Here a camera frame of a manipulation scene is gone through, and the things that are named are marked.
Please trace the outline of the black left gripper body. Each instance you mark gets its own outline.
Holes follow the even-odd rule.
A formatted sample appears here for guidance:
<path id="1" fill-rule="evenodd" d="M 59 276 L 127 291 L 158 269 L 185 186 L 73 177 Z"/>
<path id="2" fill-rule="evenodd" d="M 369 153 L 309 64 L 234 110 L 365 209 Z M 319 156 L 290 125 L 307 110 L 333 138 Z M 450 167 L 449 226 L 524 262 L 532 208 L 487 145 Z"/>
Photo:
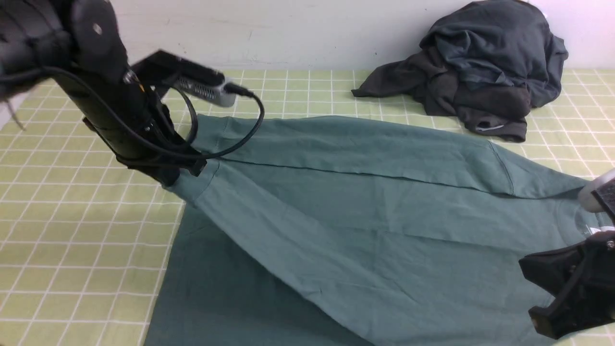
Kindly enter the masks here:
<path id="1" fill-rule="evenodd" d="M 128 169 L 172 186 L 180 171 L 198 176 L 206 159 L 192 146 L 193 135 L 176 132 L 162 96 L 194 64 L 159 50 L 136 63 L 138 81 L 108 83 L 93 73 L 72 68 L 57 73 L 57 83 L 84 115 L 84 123 Z"/>

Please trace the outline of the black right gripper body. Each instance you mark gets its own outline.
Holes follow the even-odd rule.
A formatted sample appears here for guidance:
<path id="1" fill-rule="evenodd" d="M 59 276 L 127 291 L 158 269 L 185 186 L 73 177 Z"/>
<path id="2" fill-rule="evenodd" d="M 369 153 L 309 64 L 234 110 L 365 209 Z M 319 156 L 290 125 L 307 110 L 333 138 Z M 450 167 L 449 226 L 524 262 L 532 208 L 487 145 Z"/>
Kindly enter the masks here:
<path id="1" fill-rule="evenodd" d="M 536 333 L 558 340 L 614 322 L 614 233 L 597 232 L 577 245 L 529 254 L 519 261 L 526 280 L 554 297 L 529 309 Z"/>

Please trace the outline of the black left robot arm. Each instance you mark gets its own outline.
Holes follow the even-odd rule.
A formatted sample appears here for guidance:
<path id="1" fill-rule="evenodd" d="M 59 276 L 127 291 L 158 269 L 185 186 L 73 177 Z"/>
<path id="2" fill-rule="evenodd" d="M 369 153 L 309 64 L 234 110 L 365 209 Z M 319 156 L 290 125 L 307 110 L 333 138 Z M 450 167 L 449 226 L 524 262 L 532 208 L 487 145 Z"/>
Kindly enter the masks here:
<path id="1" fill-rule="evenodd" d="M 162 103 L 179 76 L 163 55 L 129 65 L 109 0 L 1 2 L 1 97 L 52 78 L 118 162 L 171 186 L 207 161 L 191 147 L 196 132 L 182 138 Z"/>

